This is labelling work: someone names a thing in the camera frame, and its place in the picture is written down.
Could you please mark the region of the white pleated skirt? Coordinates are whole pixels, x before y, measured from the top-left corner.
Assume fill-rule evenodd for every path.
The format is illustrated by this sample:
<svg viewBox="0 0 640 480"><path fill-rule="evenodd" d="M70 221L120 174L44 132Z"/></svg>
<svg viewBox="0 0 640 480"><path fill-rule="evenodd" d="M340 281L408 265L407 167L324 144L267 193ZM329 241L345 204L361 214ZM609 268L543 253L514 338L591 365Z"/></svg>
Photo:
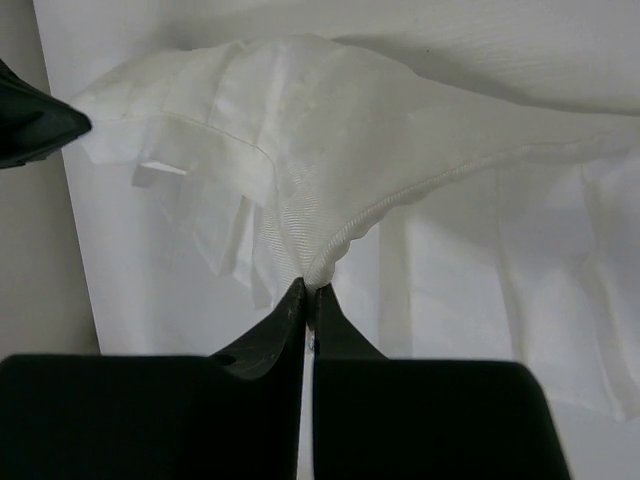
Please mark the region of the white pleated skirt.
<svg viewBox="0 0 640 480"><path fill-rule="evenodd" d="M257 307L337 281L386 353L520 361L554 400L638 416L594 196L600 164L638 155L636 118L517 105L311 35L132 59L73 105L92 162L173 174L166 212Z"/></svg>

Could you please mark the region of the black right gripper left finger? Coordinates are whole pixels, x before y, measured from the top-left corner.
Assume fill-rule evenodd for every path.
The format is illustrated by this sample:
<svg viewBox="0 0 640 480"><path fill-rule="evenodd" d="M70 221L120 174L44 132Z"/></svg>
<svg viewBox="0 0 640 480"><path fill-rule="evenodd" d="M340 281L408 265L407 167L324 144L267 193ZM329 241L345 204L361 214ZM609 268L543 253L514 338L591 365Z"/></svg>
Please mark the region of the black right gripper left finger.
<svg viewBox="0 0 640 480"><path fill-rule="evenodd" d="M306 289L209 356L13 355L5 479L292 479Z"/></svg>

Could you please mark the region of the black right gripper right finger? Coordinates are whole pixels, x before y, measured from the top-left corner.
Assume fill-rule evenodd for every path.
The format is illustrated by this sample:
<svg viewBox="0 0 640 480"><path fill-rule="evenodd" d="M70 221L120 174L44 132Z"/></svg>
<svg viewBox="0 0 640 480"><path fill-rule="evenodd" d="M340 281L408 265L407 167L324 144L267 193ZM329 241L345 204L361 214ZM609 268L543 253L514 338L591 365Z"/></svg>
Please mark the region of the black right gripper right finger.
<svg viewBox="0 0 640 480"><path fill-rule="evenodd" d="M332 287L312 324L318 479L566 479L544 392L522 364L390 359Z"/></svg>

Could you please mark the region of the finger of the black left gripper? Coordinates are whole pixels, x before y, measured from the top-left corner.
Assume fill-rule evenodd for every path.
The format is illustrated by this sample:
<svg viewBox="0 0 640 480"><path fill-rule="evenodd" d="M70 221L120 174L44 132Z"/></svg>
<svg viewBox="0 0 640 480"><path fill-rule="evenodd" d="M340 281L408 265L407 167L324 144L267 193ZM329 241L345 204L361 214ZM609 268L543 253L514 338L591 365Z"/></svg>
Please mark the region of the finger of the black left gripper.
<svg viewBox="0 0 640 480"><path fill-rule="evenodd" d="M92 129L90 119L1 64L1 167L46 159Z"/></svg>

